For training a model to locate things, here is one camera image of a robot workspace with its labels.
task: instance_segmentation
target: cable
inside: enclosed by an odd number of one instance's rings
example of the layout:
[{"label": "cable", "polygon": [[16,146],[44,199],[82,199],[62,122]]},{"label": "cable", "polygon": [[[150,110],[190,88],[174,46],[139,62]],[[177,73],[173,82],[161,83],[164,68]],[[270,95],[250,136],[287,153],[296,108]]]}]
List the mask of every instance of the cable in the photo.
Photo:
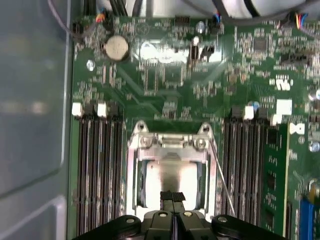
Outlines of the cable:
[{"label": "cable", "polygon": [[296,28],[297,28],[297,29],[300,29],[299,16],[298,16],[297,13],[295,14],[295,22],[296,22]]},{"label": "cable", "polygon": [[[210,11],[207,11],[205,9],[202,9],[201,7],[197,6],[192,2],[192,0],[181,0],[183,3],[187,4],[189,7],[193,8],[194,10],[198,11],[199,13],[206,15],[210,18],[212,18],[213,14]],[[228,15],[228,12],[222,2],[222,0],[212,0],[213,4],[215,5],[217,11],[222,16],[222,19],[227,24],[233,24],[237,26],[252,26],[256,24],[260,24],[265,21],[270,20],[281,20],[283,19],[289,12],[291,11],[298,11],[300,9],[306,8],[312,4],[320,2],[320,0],[309,0],[306,2],[302,2],[294,7],[281,10],[279,12],[266,15],[266,16],[258,16],[253,18],[233,18]]]},{"label": "cable", "polygon": [[305,19],[307,18],[308,14],[304,14],[303,17],[301,18],[301,22],[300,22],[300,27],[302,28],[304,26],[305,23]]},{"label": "cable", "polygon": [[70,34],[73,38],[75,39],[83,39],[84,37],[89,36],[97,27],[97,25],[99,24],[98,22],[94,22],[92,23],[87,30],[85,30],[82,34],[78,34],[73,32],[72,30],[70,30],[70,28],[68,28],[66,26],[66,24],[62,21],[59,13],[57,12],[54,3],[52,2],[52,0],[47,0],[47,3],[49,5],[49,8],[52,12],[52,15],[54,16],[54,18],[56,19],[56,21],[58,22],[58,24],[60,25],[60,27],[66,31],[68,34]]},{"label": "cable", "polygon": [[132,17],[139,17],[143,0],[135,0],[132,9]]},{"label": "cable", "polygon": [[258,13],[257,9],[255,8],[251,0],[243,0],[243,1],[246,9],[249,11],[249,13],[253,18],[260,17],[260,14]]},{"label": "cable", "polygon": [[118,4],[117,4],[116,0],[110,0],[109,2],[110,2],[110,5],[111,5],[113,14],[115,16],[121,16],[121,12],[120,12],[120,10],[118,8]]},{"label": "cable", "polygon": [[126,6],[123,0],[117,0],[117,5],[119,7],[120,13],[122,16],[128,16]]}]

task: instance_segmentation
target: dimm slot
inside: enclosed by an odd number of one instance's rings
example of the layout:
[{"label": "dimm slot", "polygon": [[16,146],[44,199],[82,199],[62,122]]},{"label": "dimm slot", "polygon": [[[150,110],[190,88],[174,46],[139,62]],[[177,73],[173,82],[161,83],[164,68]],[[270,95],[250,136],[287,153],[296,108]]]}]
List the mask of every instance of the dimm slot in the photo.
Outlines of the dimm slot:
[{"label": "dimm slot", "polygon": [[109,219],[109,169],[110,169],[110,145],[111,145],[111,123],[106,122],[104,127],[104,149],[102,149],[102,178],[103,184],[101,186],[101,196],[102,196],[102,215],[101,215],[101,224],[105,224]]},{"label": "dimm slot", "polygon": [[254,124],[253,127],[253,147],[252,147],[252,159],[251,159],[251,178],[249,178],[250,181],[250,223],[255,223],[255,217],[256,217],[256,209],[255,206],[257,205],[257,168],[258,168],[258,159],[257,159],[257,152],[259,151],[259,126]]},{"label": "dimm slot", "polygon": [[82,188],[82,182],[84,176],[82,175],[83,171],[83,144],[86,142],[87,135],[84,134],[86,132],[86,124],[83,121],[79,122],[79,142],[78,142],[78,156],[79,156],[79,162],[78,162],[78,187],[77,187],[77,211],[76,211],[76,235],[79,236],[82,232],[82,211],[83,211],[83,188]]},{"label": "dimm slot", "polygon": [[114,218],[118,218],[120,215],[120,201],[121,201],[121,181],[122,181],[122,123],[120,121],[115,122],[115,136],[114,136],[114,151],[115,151],[115,159],[114,159],[114,179],[115,179],[115,189],[117,191],[113,191],[114,194]]},{"label": "dimm slot", "polygon": [[234,211],[235,213],[239,212],[239,179],[242,178],[240,175],[240,166],[241,166],[241,136],[242,136],[242,127],[243,124],[239,123],[236,125],[236,135],[235,135],[235,158],[234,158],[234,198],[233,198],[233,204],[234,204]]},{"label": "dimm slot", "polygon": [[99,156],[99,142],[100,142],[100,121],[94,121],[94,148],[92,156],[92,175],[91,175],[91,229],[97,226],[97,191],[98,191],[98,156]]},{"label": "dimm slot", "polygon": [[246,212],[246,183],[247,183],[247,159],[248,159],[248,147],[249,147],[249,122],[244,122],[241,134],[241,157],[239,159],[239,207],[237,216],[241,220],[245,220]]},{"label": "dimm slot", "polygon": [[249,125],[249,131],[248,131],[248,155],[247,155],[247,178],[246,178],[246,186],[245,186],[245,216],[244,219],[246,222],[250,223],[250,210],[251,210],[251,198],[252,198],[252,192],[251,192],[251,179],[252,179],[252,155],[253,155],[253,149],[254,149],[254,126],[252,124]]},{"label": "dimm slot", "polygon": [[[223,161],[222,161],[222,172],[225,181],[227,181],[227,171],[228,171],[228,162],[230,159],[230,151],[229,151],[229,137],[230,137],[230,131],[231,131],[231,125],[229,122],[224,123],[224,141],[223,141],[223,146],[224,146],[224,153],[223,153]],[[221,212],[220,214],[224,214],[227,212],[227,198],[226,198],[226,193],[224,188],[222,188],[221,192]]]},{"label": "dimm slot", "polygon": [[115,215],[114,208],[114,191],[115,191],[115,175],[114,175],[114,163],[115,163],[115,125],[112,121],[108,121],[107,124],[110,124],[111,131],[110,135],[110,144],[109,144],[109,156],[108,156],[108,198],[107,198],[107,221],[113,219]]},{"label": "dimm slot", "polygon": [[261,202],[262,202],[262,194],[263,194],[263,170],[264,170],[264,147],[267,143],[267,127],[266,123],[262,120],[259,122],[260,132],[259,132],[259,153],[258,153],[258,174],[257,174],[257,189],[256,189],[256,220],[255,225],[261,225]]}]

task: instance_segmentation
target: circuit board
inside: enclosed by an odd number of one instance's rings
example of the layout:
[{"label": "circuit board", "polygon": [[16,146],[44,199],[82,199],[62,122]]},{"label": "circuit board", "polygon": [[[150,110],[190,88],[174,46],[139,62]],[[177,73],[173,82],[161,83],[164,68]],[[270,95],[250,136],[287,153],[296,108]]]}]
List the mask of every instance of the circuit board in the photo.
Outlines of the circuit board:
[{"label": "circuit board", "polygon": [[[301,200],[320,173],[320,153],[310,151],[320,141],[320,103],[312,99],[320,43],[278,25],[114,17],[75,44],[72,102],[80,113],[71,128],[69,239],[126,214],[127,143],[139,121],[151,133],[183,134],[209,123],[235,215],[302,239]],[[318,22],[306,27],[320,32]],[[106,55],[102,45],[112,36],[127,41],[126,59]],[[198,55],[191,59],[195,37]],[[86,111],[117,118],[108,127],[83,119]],[[222,184],[217,172],[214,215],[232,215]],[[318,215],[315,208],[315,229]]]}]

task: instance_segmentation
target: screw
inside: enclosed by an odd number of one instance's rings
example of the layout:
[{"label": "screw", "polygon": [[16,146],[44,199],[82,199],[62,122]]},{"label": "screw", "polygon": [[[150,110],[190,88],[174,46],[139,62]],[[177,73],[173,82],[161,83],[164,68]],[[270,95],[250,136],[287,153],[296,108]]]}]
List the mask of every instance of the screw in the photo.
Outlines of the screw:
[{"label": "screw", "polygon": [[140,138],[140,144],[142,148],[149,148],[152,145],[152,139],[149,137],[142,136]]},{"label": "screw", "polygon": [[87,68],[90,72],[92,72],[92,71],[95,69],[95,66],[96,66],[96,64],[95,64],[95,62],[92,61],[92,60],[88,60],[88,61],[86,62],[86,68]]},{"label": "screw", "polygon": [[206,147],[206,141],[203,138],[198,138],[195,141],[195,147],[199,150],[203,150]]},{"label": "screw", "polygon": [[195,25],[195,30],[198,34],[203,34],[206,30],[206,25],[203,21],[199,21],[196,25]]},{"label": "screw", "polygon": [[218,217],[218,221],[219,221],[219,222],[222,222],[222,223],[228,222],[228,220],[227,220],[224,216]]},{"label": "screw", "polygon": [[205,133],[207,133],[207,132],[209,132],[209,126],[208,125],[204,125],[203,126],[203,131],[205,132]]},{"label": "screw", "polygon": [[320,143],[317,141],[312,141],[309,145],[309,150],[312,153],[319,152],[320,151]]},{"label": "screw", "polygon": [[142,129],[144,129],[144,128],[145,128],[144,124],[143,124],[143,123],[139,123],[138,129],[139,129],[139,130],[142,130]]},{"label": "screw", "polygon": [[191,217],[192,216],[192,212],[186,211],[183,213],[183,215],[185,215],[186,217]]}]

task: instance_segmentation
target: colored wire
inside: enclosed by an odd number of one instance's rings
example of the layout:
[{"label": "colored wire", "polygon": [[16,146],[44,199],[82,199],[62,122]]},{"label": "colored wire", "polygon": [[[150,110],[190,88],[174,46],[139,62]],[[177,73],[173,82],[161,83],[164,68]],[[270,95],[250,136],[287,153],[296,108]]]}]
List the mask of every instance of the colored wire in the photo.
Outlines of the colored wire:
[{"label": "colored wire", "polygon": [[307,18],[308,14],[304,14],[303,17],[301,18],[301,21],[300,21],[300,28],[302,28],[304,26],[304,23],[305,23],[305,20]]},{"label": "colored wire", "polygon": [[98,22],[95,21],[82,34],[75,33],[69,27],[67,27],[67,25],[62,21],[61,16],[57,12],[57,9],[56,9],[54,3],[52,2],[52,0],[47,0],[47,3],[48,3],[49,8],[52,12],[52,15],[54,16],[54,18],[56,19],[56,21],[60,25],[60,27],[75,39],[83,39],[84,37],[89,36],[98,25]]},{"label": "colored wire", "polygon": [[102,23],[104,20],[106,19],[106,16],[103,13],[99,13],[96,17],[95,17],[95,21],[97,23]]},{"label": "colored wire", "polygon": [[299,29],[301,28],[301,14],[299,15]]},{"label": "colored wire", "polygon": [[220,16],[218,13],[216,13],[215,15],[213,15],[216,19],[216,22],[219,24],[220,23]]},{"label": "colored wire", "polygon": [[[189,7],[193,8],[194,10],[198,11],[199,13],[206,15],[210,18],[212,18],[212,12],[205,10],[196,4],[194,4],[191,0],[181,0],[183,3],[187,4]],[[227,24],[233,24],[237,26],[252,26],[256,24],[260,24],[265,21],[270,21],[270,20],[282,20],[289,12],[292,11],[298,11],[301,9],[304,9],[312,4],[320,2],[320,0],[306,0],[294,7],[281,10],[279,12],[266,15],[266,16],[257,16],[253,18],[233,18],[228,15],[228,12],[223,4],[222,0],[211,0],[213,4],[215,5],[217,11],[220,13],[222,16],[223,22]]]},{"label": "colored wire", "polygon": [[296,28],[297,28],[297,29],[300,29],[299,16],[298,16],[297,13],[295,14],[295,22],[296,22]]}]

